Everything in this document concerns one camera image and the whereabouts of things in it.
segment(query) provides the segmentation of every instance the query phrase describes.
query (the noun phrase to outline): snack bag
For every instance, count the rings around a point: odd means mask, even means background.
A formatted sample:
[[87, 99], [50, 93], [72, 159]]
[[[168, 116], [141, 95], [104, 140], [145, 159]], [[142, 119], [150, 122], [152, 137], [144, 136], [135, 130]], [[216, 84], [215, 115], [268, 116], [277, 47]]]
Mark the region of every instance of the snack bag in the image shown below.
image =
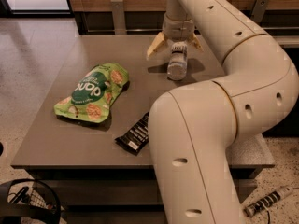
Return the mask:
[[54, 106], [55, 114], [91, 123], [103, 122], [128, 81], [128, 72], [119, 64], [96, 65], [78, 83], [71, 96]]

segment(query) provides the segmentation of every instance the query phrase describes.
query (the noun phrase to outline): green snack bag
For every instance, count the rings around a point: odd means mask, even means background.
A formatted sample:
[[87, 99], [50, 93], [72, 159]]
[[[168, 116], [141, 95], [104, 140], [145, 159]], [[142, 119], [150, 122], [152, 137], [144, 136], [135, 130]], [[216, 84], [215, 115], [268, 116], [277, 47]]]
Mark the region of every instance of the green snack bag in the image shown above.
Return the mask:
[[78, 83], [71, 96], [54, 106], [55, 114], [91, 123], [103, 122], [128, 81], [128, 72], [119, 64], [96, 65]]

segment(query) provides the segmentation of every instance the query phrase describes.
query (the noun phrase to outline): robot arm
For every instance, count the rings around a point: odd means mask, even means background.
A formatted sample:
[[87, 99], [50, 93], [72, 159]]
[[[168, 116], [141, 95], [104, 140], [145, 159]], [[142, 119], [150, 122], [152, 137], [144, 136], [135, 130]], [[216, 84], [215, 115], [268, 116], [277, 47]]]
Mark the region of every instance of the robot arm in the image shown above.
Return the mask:
[[261, 27], [225, 0], [178, 0], [226, 76], [162, 95], [149, 145], [169, 224], [244, 223], [225, 149], [292, 110], [298, 73]]

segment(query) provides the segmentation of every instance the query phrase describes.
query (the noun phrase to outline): speckled floor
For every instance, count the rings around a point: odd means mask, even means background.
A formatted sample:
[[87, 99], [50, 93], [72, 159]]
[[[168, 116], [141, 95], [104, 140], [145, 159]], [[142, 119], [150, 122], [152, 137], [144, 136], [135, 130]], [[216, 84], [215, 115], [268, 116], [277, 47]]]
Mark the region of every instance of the speckled floor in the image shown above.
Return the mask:
[[[0, 183], [28, 176], [12, 169], [11, 160], [77, 37], [73, 19], [0, 19]], [[299, 138], [266, 138], [266, 143], [276, 167], [258, 175], [258, 188], [244, 205], [280, 186], [299, 188]], [[272, 224], [298, 224], [299, 189], [269, 210]], [[267, 223], [267, 214], [246, 223]]]

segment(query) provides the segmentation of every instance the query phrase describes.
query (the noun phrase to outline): gray table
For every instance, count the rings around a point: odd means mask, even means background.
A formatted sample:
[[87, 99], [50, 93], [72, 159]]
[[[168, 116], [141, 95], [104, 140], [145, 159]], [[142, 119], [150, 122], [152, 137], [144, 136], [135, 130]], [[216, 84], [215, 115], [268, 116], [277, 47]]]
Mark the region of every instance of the gray table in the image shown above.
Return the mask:
[[[145, 146], [138, 156], [134, 156], [116, 145], [114, 139], [141, 119], [164, 92], [224, 74], [200, 37], [205, 52], [189, 48], [187, 77], [180, 82], [168, 80], [166, 67], [170, 49], [146, 60], [146, 51], [153, 38], [153, 35], [86, 35], [79, 38], [11, 166], [25, 169], [34, 177], [51, 180], [49, 182], [54, 182], [51, 183], [53, 186], [61, 187], [56, 190], [68, 203], [84, 205], [91, 200], [101, 200], [98, 203], [111, 205], [161, 204], [150, 147]], [[130, 75], [128, 90], [119, 96], [111, 108], [112, 119], [97, 128], [58, 120], [53, 106], [69, 96], [85, 74], [99, 63], [119, 63]], [[228, 150], [231, 166], [238, 170], [250, 170], [251, 178], [254, 177], [252, 170], [274, 165], [263, 138], [259, 138], [262, 142], [253, 139], [248, 141], [250, 145], [234, 145]], [[82, 179], [94, 181], [82, 183]], [[84, 194], [83, 198], [78, 199], [69, 194], [80, 193], [82, 187], [90, 191], [90, 196]], [[99, 194], [97, 187], [102, 187], [109, 197]]]

